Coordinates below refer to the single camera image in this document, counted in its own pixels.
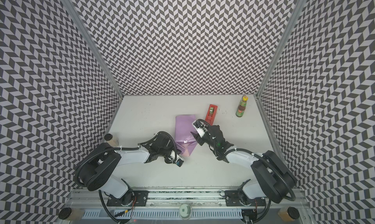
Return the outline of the pink wrapping paper sheet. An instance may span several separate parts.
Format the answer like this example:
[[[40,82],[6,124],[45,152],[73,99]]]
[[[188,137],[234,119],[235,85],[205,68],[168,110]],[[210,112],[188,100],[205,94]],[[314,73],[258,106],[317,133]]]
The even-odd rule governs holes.
[[[195,120],[195,115],[178,115],[175,117],[174,140],[183,157],[189,157],[197,146],[197,141],[192,135],[192,132],[197,133],[193,127]]]

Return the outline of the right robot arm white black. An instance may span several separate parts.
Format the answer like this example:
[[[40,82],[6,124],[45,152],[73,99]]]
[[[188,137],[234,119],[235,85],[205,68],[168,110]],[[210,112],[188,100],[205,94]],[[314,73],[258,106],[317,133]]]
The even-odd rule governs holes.
[[[238,197],[243,205],[256,198],[268,198],[280,203],[282,200],[295,201],[293,191],[297,179],[273,151],[255,153],[238,148],[229,143],[218,125],[206,125],[195,121],[196,132],[191,134],[199,145],[207,144],[219,161],[234,163],[251,170],[255,179],[248,179],[238,188]]]

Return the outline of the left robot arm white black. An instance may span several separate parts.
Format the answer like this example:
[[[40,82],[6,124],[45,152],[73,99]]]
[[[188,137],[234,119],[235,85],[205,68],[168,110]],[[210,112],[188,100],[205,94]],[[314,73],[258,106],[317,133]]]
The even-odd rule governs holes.
[[[164,131],[136,147],[113,147],[102,143],[76,165],[73,181],[89,191],[104,192],[120,205],[128,206],[134,202],[135,195],[125,180],[113,175],[114,170],[120,165],[150,163],[160,157],[166,164],[181,167],[184,160],[180,154],[173,137]]]

